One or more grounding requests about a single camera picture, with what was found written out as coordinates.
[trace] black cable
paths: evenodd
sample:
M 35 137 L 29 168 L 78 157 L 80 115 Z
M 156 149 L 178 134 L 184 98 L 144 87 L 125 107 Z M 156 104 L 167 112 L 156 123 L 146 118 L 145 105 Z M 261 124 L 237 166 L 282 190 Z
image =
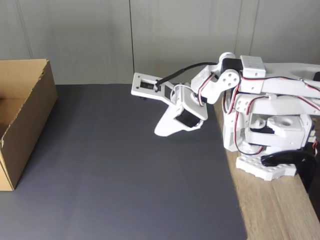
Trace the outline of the black cable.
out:
M 203 65 L 217 65 L 217 63 L 216 62 L 199 62 L 199 63 L 193 64 L 193 65 L 187 66 L 185 68 L 180 69 L 179 71 L 176 71 L 175 73 L 173 73 L 173 74 L 171 74 L 169 76 L 166 76 L 166 77 L 162 78 L 161 80 L 159 80 L 155 84 L 155 86 L 159 87 L 161 84 L 163 84 L 165 82 L 168 82 L 171 79 L 174 79 L 174 78 L 178 77 L 179 75 L 183 74 L 185 71 L 188 71 L 190 69 L 194 69 L 196 67 L 203 66 Z

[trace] white plastic part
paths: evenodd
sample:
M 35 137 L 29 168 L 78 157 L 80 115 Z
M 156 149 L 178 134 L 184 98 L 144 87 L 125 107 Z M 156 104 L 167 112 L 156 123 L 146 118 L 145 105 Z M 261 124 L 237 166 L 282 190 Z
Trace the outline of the white plastic part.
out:
M 197 76 L 191 80 L 191 88 L 194 92 L 198 92 L 204 81 L 210 76 L 211 71 L 209 66 L 206 66 Z M 221 74 L 219 79 L 213 78 L 210 80 L 201 92 L 201 96 L 207 98 L 208 104 L 214 104 L 221 93 L 228 89 L 232 89 L 240 82 L 240 77 L 237 71 L 228 69 Z
M 215 103 L 222 92 L 240 83 L 239 93 L 235 97 L 231 113 L 223 115 L 224 147 L 232 152 L 237 151 L 234 143 L 235 134 L 237 145 L 242 152 L 252 154 L 257 152 L 259 145 L 266 146 L 263 153 L 259 155 L 239 157 L 236 167 L 268 181 L 281 176 L 294 176 L 296 167 L 293 164 L 264 167 L 260 156 L 301 149 L 307 142 L 313 143 L 316 140 L 315 131 L 311 131 L 310 115 L 320 115 L 320 110 L 318 110 L 320 92 L 314 89 L 320 89 L 320 82 L 312 80 L 315 73 L 320 72 L 320 65 L 263 63 L 260 57 L 241 56 L 243 78 L 240 81 L 241 76 L 233 69 L 227 69 L 221 74 L 222 60 L 235 57 L 231 52 L 223 53 L 217 65 L 206 66 L 192 79 L 192 90 L 186 87 L 176 87 L 173 101 L 168 99 L 166 94 L 166 90 L 173 89 L 173 84 L 165 82 L 161 85 L 161 89 L 156 91 L 153 85 L 160 78 L 140 73 L 134 74 L 131 93 L 140 97 L 161 100 L 169 105 L 155 128 L 157 135 L 168 136 L 181 130 L 199 129 L 203 121 L 208 118 L 206 107 L 201 108 L 198 104 L 197 94 L 199 88 L 212 73 L 215 74 L 214 78 L 206 82 L 201 92 L 201 96 L 207 98 L 209 104 Z M 318 106 L 312 106 L 297 96 L 303 96 Z M 230 97 L 229 91 L 225 98 L 226 108 L 231 104 Z M 187 127 L 177 120 L 184 110 L 200 119 L 196 126 Z M 234 132 L 236 111 L 239 114 Z M 257 130 L 264 126 L 273 129 L 274 133 Z
M 174 88 L 174 85 L 170 82 L 165 82 L 161 85 L 161 89 L 156 91 L 154 89 L 143 88 L 141 87 L 142 82 L 147 84 L 156 84 L 157 80 L 160 80 L 160 77 L 141 74 L 136 72 L 133 75 L 133 82 L 131 87 L 131 94 L 147 99 L 160 100 L 168 105 L 174 105 L 169 98 L 166 97 L 166 91 L 171 91 Z
M 296 175 L 296 166 L 294 164 L 279 164 L 278 166 L 263 166 L 259 156 L 239 156 L 236 159 L 235 167 L 242 169 L 247 173 L 261 178 L 265 181 L 271 181 L 282 176 Z
M 236 95 L 234 103 L 236 110 L 240 113 L 245 113 L 248 103 L 252 99 L 261 96 L 268 96 L 269 98 L 259 98 L 254 100 L 250 106 L 249 113 L 271 116 L 300 114 L 320 115 L 319 110 L 304 102 L 303 100 L 295 96 L 284 95 L 276 96 L 238 93 Z
M 243 66 L 243 76 L 249 79 L 264 78 L 266 76 L 265 65 L 259 56 L 240 56 Z

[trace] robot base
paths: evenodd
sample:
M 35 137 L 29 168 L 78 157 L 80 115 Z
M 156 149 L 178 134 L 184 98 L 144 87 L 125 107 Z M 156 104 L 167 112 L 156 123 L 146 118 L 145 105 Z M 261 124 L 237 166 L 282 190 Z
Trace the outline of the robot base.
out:
M 296 175 L 297 168 L 294 164 L 279 164 L 278 166 L 263 166 L 260 155 L 239 156 L 236 159 L 235 166 L 247 173 L 253 174 L 265 181 L 271 181 L 282 176 Z

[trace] bolt hole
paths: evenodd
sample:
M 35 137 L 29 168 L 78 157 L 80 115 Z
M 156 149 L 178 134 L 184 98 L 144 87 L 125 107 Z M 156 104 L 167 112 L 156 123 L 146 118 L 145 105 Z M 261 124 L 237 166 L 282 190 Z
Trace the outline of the bolt hole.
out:
M 282 124 L 283 126 L 290 126 L 290 125 L 291 125 L 291 123 L 288 122 L 288 121 L 282 121 L 281 124 Z

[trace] black wire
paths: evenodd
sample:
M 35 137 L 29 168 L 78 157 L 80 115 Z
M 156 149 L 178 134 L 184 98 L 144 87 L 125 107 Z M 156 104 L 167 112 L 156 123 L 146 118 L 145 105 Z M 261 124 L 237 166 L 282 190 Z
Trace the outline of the black wire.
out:
M 234 120 L 234 124 L 235 124 L 235 126 L 237 127 L 237 122 L 238 122 L 238 117 L 239 117 L 239 112 L 237 111 L 236 113 L 235 113 L 235 120 Z M 235 147 L 236 147 L 236 149 L 241 153 L 241 154 L 244 154 L 244 155 L 248 155 L 248 156 L 254 156 L 254 155 L 258 155 L 259 153 L 261 153 L 262 152 L 262 150 L 263 150 L 263 146 L 260 146 L 260 147 L 262 147 L 260 150 L 258 150 L 257 152 L 255 152 L 255 153 L 246 153 L 246 152 L 244 152 L 244 151 L 241 151 L 240 149 L 239 149 L 239 147 L 238 147 L 238 144 L 237 144 L 237 129 L 234 129 L 234 138 L 235 138 L 235 141 L 234 141 L 234 145 L 235 145 Z
M 166 77 L 162 78 L 161 80 L 159 80 L 155 84 L 155 86 L 159 87 L 161 84 L 163 84 L 165 82 L 168 82 L 171 79 L 174 79 L 174 78 L 178 77 L 179 75 L 183 74 L 185 71 L 188 71 L 190 69 L 193 69 L 193 68 L 196 68 L 196 67 L 199 67 L 199 66 L 203 66 L 203 65 L 217 65 L 217 63 L 216 62 L 199 62 L 199 63 L 193 64 L 193 65 L 187 66 L 185 68 L 180 69 L 179 71 L 176 71 L 175 73 L 173 73 L 173 74 L 171 74 L 169 76 L 166 76 Z

